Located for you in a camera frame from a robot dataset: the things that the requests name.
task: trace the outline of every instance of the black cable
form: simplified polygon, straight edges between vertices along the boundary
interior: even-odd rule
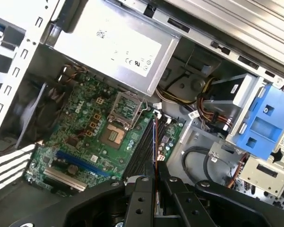
[[[202,147],[191,147],[191,148],[187,149],[187,150],[184,152],[183,156],[182,156],[181,165],[182,165],[182,167],[183,167],[183,169],[184,169],[184,172],[186,173],[186,175],[189,177],[189,179],[190,179],[193,183],[196,183],[196,182],[198,182],[198,180],[190,174],[190,172],[189,172],[189,170],[188,170],[188,168],[187,168],[187,165],[186,165],[187,156],[188,156],[188,154],[190,154],[190,153],[192,153],[192,152],[199,153],[199,154],[203,154],[203,155],[206,155],[206,156],[207,156],[208,153],[209,153],[209,149],[202,148]]]
[[[208,162],[209,162],[209,159],[210,159],[210,156],[206,155],[206,157],[204,158],[204,161],[203,161],[203,170],[204,170],[204,173],[205,173],[205,176],[207,177],[207,179],[209,181],[213,181],[211,176],[209,175],[209,172],[208,172]]]
[[[185,76],[189,76],[189,74],[187,74],[186,72],[184,72],[183,74],[181,74],[179,77],[175,78],[173,81],[171,81],[166,87],[165,87],[165,91],[167,91],[173,84],[175,84],[176,82],[178,82],[180,79],[182,79]]]

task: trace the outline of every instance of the blue pcie slot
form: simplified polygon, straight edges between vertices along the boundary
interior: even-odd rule
[[[66,154],[61,150],[57,151],[56,156],[57,156],[57,158],[65,159],[67,162],[69,162],[73,165],[76,165],[80,168],[83,168],[85,170],[91,171],[95,174],[102,175],[102,176],[110,176],[108,173],[103,172],[99,168],[97,168],[97,167],[77,158],[77,157],[73,157],[72,155]]]

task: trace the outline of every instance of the ram slot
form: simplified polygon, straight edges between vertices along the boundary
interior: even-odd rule
[[[161,141],[166,130],[166,119],[162,117],[158,123],[158,141]],[[129,163],[127,164],[123,176],[126,179],[135,175],[144,174],[145,162],[153,158],[153,122],[150,121],[139,141]]]

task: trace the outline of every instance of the chip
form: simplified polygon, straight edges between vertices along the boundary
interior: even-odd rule
[[[67,144],[75,147],[77,145],[78,141],[75,139],[70,138],[69,140],[67,140]]]
[[[43,157],[43,162],[44,162],[44,163],[49,163],[49,161],[50,161],[50,158],[49,158],[49,157],[47,157],[47,156],[44,156],[44,157]]]
[[[108,124],[101,134],[100,141],[112,148],[119,149],[126,131],[118,125]]]
[[[91,159],[90,159],[90,161],[92,161],[92,162],[94,162],[94,163],[96,163],[97,162],[97,160],[98,160],[98,156],[97,155],[92,155],[92,157],[91,157]]]
[[[168,136],[163,136],[162,138],[162,143],[168,143],[169,137]]]

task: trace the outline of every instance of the gray metal frame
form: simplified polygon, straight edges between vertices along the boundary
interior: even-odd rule
[[[284,65],[284,0],[165,0]]]
[[[17,53],[0,89],[0,127],[58,2],[59,0],[40,0],[34,3],[34,9],[30,9],[34,12],[35,19],[30,21],[31,27],[26,30],[21,45],[15,50]]]
[[[119,2],[121,2],[124,6],[127,6],[127,7],[131,8],[132,10],[134,10],[134,11],[140,13],[140,14],[143,14],[145,12],[146,8],[147,8],[147,4],[141,2],[140,0],[119,0]],[[246,69],[248,72],[250,72],[254,75],[257,75],[259,77],[262,77],[265,81],[273,83],[273,85],[277,88],[281,88],[281,86],[284,84],[284,78],[281,77],[280,75],[278,75],[276,72],[273,72],[273,71],[269,70],[268,68],[261,66],[261,64],[257,63],[257,62],[256,62],[256,64],[258,64],[258,68],[256,68],[256,69],[245,64],[245,63],[243,63],[243,62],[241,62],[239,60],[240,56],[245,58],[245,59],[249,59],[249,58],[247,56],[244,56],[243,53],[240,53],[239,51],[234,50],[231,47],[228,47],[226,44],[214,39],[213,37],[210,37],[207,34],[204,34],[200,31],[198,31],[196,28],[191,27],[191,26],[189,26],[185,23],[182,23],[182,22],[179,21],[179,23],[182,23],[189,28],[188,32],[185,32],[185,31],[173,26],[172,24],[170,24],[168,22],[168,20],[170,18],[172,18],[172,17],[170,17],[166,13],[164,13],[160,10],[156,10],[154,12],[153,17],[152,17],[152,20],[154,22],[156,22],[157,24],[162,25],[166,29],[171,29],[173,31],[178,32],[181,36],[186,37],[187,39],[205,47],[206,49],[208,49],[211,52],[225,58],[226,60],[235,63],[236,65]],[[229,54],[223,53],[220,48],[213,47],[211,45],[212,42],[217,42],[221,48],[226,47],[227,49],[230,50],[230,53]],[[261,46],[258,46],[255,49],[256,50],[261,49]]]

